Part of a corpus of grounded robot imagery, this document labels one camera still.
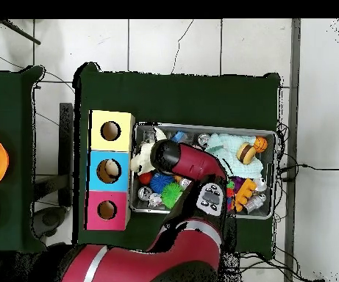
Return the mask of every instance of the green spiky ball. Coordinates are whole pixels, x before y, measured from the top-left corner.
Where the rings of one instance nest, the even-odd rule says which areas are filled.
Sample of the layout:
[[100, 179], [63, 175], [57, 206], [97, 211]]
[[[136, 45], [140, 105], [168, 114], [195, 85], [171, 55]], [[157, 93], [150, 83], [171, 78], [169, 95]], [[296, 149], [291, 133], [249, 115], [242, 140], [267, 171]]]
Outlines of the green spiky ball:
[[161, 200], [168, 209], [172, 209], [182, 191], [183, 189], [178, 183], [170, 183], [164, 187], [161, 193]]

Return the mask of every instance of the blue box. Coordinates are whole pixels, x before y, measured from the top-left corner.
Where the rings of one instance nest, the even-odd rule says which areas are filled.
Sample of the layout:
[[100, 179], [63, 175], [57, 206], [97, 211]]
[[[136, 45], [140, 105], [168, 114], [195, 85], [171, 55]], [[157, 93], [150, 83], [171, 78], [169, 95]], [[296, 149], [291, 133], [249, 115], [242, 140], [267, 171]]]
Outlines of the blue box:
[[[107, 184], [97, 176], [97, 167], [103, 160], [112, 159], [119, 163], [121, 175], [114, 183]], [[90, 186], [89, 190], [127, 192], [129, 188], [129, 154], [115, 151], [90, 152]]]

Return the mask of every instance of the orange ball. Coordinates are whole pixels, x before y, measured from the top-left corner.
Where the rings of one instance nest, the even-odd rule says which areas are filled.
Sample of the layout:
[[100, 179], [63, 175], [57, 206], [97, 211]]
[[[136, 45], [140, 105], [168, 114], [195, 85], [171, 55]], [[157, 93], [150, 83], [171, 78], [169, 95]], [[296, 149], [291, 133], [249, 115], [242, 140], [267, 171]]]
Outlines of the orange ball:
[[264, 137], [256, 137], [254, 142], [256, 152], [262, 153], [267, 148], [267, 139]]

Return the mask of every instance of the plush toy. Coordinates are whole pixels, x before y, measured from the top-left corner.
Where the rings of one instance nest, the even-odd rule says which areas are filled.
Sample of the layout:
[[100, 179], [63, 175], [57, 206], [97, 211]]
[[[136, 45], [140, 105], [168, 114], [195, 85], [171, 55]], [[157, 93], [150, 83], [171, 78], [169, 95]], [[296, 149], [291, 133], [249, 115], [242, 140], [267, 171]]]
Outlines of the plush toy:
[[134, 172], [138, 172], [138, 175], [142, 175], [154, 170], [149, 157], [151, 156], [151, 149], [154, 144], [159, 140], [166, 140], [166, 135], [159, 128], [154, 128], [155, 141], [144, 142], [141, 146], [140, 153], [131, 159], [130, 167]]

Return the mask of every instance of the yellow box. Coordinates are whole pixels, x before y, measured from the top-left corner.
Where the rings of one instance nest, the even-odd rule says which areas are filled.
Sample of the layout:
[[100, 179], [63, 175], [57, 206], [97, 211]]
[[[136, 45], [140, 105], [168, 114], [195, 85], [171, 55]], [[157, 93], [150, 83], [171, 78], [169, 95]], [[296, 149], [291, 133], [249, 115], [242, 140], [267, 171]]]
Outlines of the yellow box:
[[[90, 148], [92, 150], [131, 151], [132, 128], [135, 124], [135, 118], [132, 114], [104, 110], [92, 110], [90, 113], [92, 114], [92, 124], [89, 125], [91, 126]], [[118, 129], [116, 138], [110, 136], [115, 129]]]

